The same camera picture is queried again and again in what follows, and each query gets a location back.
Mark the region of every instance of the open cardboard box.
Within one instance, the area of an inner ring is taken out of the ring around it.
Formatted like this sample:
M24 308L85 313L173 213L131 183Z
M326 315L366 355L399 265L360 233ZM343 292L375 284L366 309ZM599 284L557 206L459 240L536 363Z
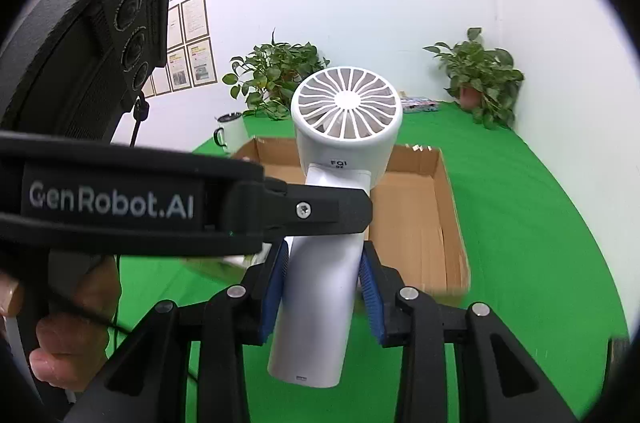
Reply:
M305 182L296 142L290 138L254 138L232 158L258 162L266 175L287 183ZM459 305L469 289L469 268L442 153L432 147L396 145L370 197L373 221L366 238L382 264L396 268L406 285L440 303ZM227 260L209 274L239 280L242 257L231 259L238 261L236 267L235 261ZM250 261L244 259L243 267Z

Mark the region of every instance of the green backdrop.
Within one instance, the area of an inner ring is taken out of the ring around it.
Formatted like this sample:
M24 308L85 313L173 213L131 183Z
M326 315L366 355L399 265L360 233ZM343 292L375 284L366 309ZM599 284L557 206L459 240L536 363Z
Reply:
M246 125L258 136L293 136L290 121L247 118ZM569 198L514 132L485 130L453 104L405 114L398 143L437 146L444 153L471 267L465 307L489 304L582 414L602 386L607 339L627 330L607 265ZM221 154L212 140L196 152ZM226 286L177 259L125 257L121 275L119 321L129 327L160 299L186 305ZM197 354L195 345L194 371ZM451 366L451 349L447 355ZM246 347L244 356L255 423L393 421L401 352L380 349L364 315L354 316L342 379L333 389L271 378L268 345ZM456 421L456 382L454 374L447 376L449 419ZM194 421L194 391L190 383L188 421Z

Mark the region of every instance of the poster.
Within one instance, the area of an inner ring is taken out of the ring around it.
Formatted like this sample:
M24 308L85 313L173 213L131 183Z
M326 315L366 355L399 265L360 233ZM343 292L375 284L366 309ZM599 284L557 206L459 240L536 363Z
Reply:
M187 46L189 63L191 64L191 75L193 85L202 86L204 84L215 84L216 66L213 61L213 51L211 50L211 39L204 38Z
M184 44L180 26L180 6L169 8L166 22L166 48L173 49Z
M146 79L145 85L142 86L142 93L145 95L145 98L151 98L151 96L155 96L156 92L154 91L154 83L151 78Z
M153 80L154 91L156 92L156 96L164 95L166 93L171 92L171 87L169 87L169 77L167 74L166 66L163 68L155 68L151 73L151 78L149 80Z
M191 87L189 78L189 64L184 47L166 54L169 66L169 82L172 91L179 91Z
M185 0L182 2L182 22L186 42L209 34L207 7L205 0Z

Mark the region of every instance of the human hand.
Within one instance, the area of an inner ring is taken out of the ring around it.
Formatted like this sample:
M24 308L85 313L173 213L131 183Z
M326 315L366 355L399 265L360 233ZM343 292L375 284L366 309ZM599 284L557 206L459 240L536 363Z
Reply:
M105 318L115 313L121 288L113 257L82 277L73 301ZM17 281L0 274L0 314L15 316L22 303ZM54 387L81 392L106 361L106 327L69 313L44 317L36 325L40 347L29 356L34 376Z

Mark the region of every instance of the potted plant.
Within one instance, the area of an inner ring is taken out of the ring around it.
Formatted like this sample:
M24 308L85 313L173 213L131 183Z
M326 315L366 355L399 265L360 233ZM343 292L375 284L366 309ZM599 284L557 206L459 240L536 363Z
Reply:
M423 49L440 59L440 67L450 79L447 92L458 99L463 110L472 113L476 123L482 122L487 129L496 124L511 127L524 75L514 69L507 50L484 49L481 32L482 28L469 28L467 40L454 47L436 42Z
M271 43L254 46L246 57L233 57L231 69L222 81L232 86L234 98L245 96L248 110L244 115L264 111L272 120L283 120L289 115L293 91L309 75L329 64L318 58L318 49L307 42L288 44L276 42L274 32Z

